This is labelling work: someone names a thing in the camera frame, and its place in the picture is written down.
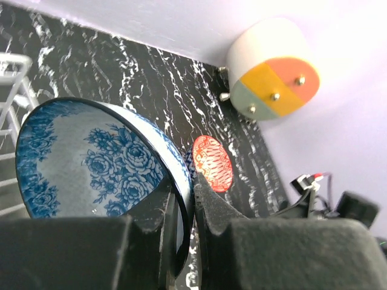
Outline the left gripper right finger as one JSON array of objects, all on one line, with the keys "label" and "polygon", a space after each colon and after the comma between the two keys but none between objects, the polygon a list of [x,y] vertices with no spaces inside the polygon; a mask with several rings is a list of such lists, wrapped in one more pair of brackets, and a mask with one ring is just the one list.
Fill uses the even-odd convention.
[{"label": "left gripper right finger", "polygon": [[352,219],[249,219],[194,180],[202,289],[385,289],[386,257]]}]

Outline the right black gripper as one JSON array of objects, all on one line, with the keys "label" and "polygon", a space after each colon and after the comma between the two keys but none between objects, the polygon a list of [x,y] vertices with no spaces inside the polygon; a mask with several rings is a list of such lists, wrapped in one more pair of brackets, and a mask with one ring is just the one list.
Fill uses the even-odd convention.
[{"label": "right black gripper", "polygon": [[353,219],[362,223],[366,228],[371,228],[379,210],[376,203],[353,192],[343,192],[339,203],[333,208],[326,199],[317,194],[317,191],[307,190],[295,204],[278,211],[272,217],[315,220]]}]

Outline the blue patterned bowl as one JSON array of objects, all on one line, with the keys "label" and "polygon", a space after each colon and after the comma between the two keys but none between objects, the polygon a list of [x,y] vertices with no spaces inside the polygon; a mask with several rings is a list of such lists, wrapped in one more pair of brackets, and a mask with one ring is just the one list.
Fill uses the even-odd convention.
[{"label": "blue patterned bowl", "polygon": [[169,179],[179,206],[177,271],[183,269],[193,223],[190,172],[175,144],[147,118],[82,98],[46,101],[21,126],[15,166],[32,218],[121,216]]}]

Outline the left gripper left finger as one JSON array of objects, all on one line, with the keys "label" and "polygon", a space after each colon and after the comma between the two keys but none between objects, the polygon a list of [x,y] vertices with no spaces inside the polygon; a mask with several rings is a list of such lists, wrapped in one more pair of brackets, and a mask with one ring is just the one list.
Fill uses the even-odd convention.
[{"label": "left gripper left finger", "polygon": [[124,216],[1,221],[1,288],[173,289],[174,193],[165,178]]}]

